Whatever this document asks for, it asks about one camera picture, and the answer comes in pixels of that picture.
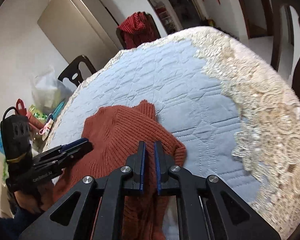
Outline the person's left hand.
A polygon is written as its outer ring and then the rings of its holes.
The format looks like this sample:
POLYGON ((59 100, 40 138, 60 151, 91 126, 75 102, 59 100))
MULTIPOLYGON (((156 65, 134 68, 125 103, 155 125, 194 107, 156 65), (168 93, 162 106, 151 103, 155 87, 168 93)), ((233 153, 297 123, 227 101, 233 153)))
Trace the person's left hand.
POLYGON ((53 188, 52 181, 38 186, 40 201, 36 200, 33 195, 25 194, 22 191, 14 193, 15 199, 19 206, 30 213, 41 213, 47 211, 53 204, 53 188))

